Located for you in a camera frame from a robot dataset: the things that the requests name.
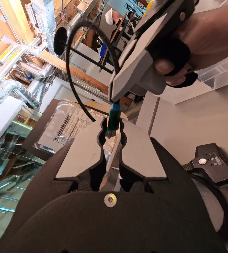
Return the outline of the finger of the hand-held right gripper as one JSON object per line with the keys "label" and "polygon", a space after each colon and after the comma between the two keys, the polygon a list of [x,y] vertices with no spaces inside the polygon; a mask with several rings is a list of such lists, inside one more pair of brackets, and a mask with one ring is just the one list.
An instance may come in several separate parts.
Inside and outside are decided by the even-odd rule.
{"label": "finger of the hand-held right gripper", "polygon": [[134,85],[153,93],[153,77],[153,60],[149,52],[134,49],[109,86],[109,101],[117,102]]}
{"label": "finger of the hand-held right gripper", "polygon": [[140,22],[142,26],[125,48],[119,65],[152,65],[159,58],[173,56],[173,13],[163,13],[152,21]]}

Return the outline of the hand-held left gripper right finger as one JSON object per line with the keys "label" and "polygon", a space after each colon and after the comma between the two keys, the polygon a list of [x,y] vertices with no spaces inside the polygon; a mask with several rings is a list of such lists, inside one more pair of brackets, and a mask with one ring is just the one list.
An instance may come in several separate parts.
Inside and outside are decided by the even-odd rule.
{"label": "hand-held left gripper right finger", "polygon": [[120,120],[122,148],[119,154],[120,185],[130,191],[133,184],[166,181],[167,175],[148,134],[126,119]]}

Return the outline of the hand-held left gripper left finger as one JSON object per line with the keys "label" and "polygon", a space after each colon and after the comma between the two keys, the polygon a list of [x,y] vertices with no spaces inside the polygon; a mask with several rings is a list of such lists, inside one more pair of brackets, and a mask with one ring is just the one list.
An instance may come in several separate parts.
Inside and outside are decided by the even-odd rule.
{"label": "hand-held left gripper left finger", "polygon": [[81,130],[71,144],[55,179],[77,183],[86,181],[93,191],[99,191],[107,165],[103,149],[106,131],[105,117]]}

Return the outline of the HDMI switch box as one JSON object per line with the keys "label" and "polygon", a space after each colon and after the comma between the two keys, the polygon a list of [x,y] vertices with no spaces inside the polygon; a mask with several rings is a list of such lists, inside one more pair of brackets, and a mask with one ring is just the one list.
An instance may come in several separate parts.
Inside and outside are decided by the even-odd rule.
{"label": "HDMI switch box", "polygon": [[197,146],[190,164],[194,172],[202,174],[214,186],[228,184],[228,160],[216,143]]}

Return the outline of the person's right hand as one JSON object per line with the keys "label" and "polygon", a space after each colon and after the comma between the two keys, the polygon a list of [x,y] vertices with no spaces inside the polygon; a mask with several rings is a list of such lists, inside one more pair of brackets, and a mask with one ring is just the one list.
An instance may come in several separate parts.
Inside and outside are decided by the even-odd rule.
{"label": "person's right hand", "polygon": [[177,74],[166,76],[174,70],[174,64],[159,58],[154,62],[154,70],[165,75],[169,86],[182,84],[191,67],[194,71],[208,68],[228,57],[228,5],[194,13],[173,34],[191,51],[189,63]]}

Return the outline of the instruction sign on wooden board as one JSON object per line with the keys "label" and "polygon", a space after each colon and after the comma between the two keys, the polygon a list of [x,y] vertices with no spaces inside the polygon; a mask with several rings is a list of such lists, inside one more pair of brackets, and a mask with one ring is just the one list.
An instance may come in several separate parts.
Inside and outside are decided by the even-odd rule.
{"label": "instruction sign on wooden board", "polygon": [[47,161],[91,123],[78,103],[54,99],[41,114],[22,147]]}

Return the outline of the silver insulated pipes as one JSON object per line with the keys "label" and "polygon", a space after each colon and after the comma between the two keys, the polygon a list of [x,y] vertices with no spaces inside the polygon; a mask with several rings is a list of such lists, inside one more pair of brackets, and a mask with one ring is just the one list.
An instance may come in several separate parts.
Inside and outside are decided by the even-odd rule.
{"label": "silver insulated pipes", "polygon": [[[40,67],[32,62],[22,61],[23,54],[29,54],[39,57],[45,52],[48,46],[47,36],[36,37],[30,44],[12,44],[5,52],[5,60],[2,60],[0,66],[0,104],[11,94],[22,98],[25,104],[32,108],[40,107],[44,96],[44,80],[54,73],[54,67],[45,63]],[[10,71],[24,71],[25,76],[33,79],[28,88],[25,88],[19,81],[8,79],[6,76]]]}

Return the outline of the wooden support post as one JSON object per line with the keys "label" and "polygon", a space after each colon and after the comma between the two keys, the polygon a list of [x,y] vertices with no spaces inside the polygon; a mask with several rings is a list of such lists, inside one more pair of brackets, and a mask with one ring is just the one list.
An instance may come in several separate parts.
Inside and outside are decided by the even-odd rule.
{"label": "wooden support post", "polygon": [[[41,53],[41,55],[38,56],[38,58],[43,60],[44,62],[51,64],[52,66],[58,68],[59,70],[62,70],[64,72],[68,73],[65,61],[59,59],[57,56],[52,55],[47,50],[44,50]],[[100,81],[97,81],[95,78],[89,76],[88,74],[84,73],[81,70],[78,70],[77,68],[75,68],[71,65],[69,65],[69,71],[70,71],[71,77],[76,77],[76,78],[84,81],[85,83],[89,84],[90,86],[99,90],[101,93],[108,96],[108,89],[109,88],[105,84],[101,83]]]}

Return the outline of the rectangular sheet metal duct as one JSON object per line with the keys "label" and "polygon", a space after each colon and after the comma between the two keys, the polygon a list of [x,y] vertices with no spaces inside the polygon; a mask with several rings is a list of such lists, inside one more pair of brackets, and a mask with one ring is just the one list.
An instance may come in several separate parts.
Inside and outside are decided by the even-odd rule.
{"label": "rectangular sheet metal duct", "polygon": [[56,20],[53,0],[31,0],[31,4],[39,30],[47,38],[49,53],[55,55],[53,43]]}

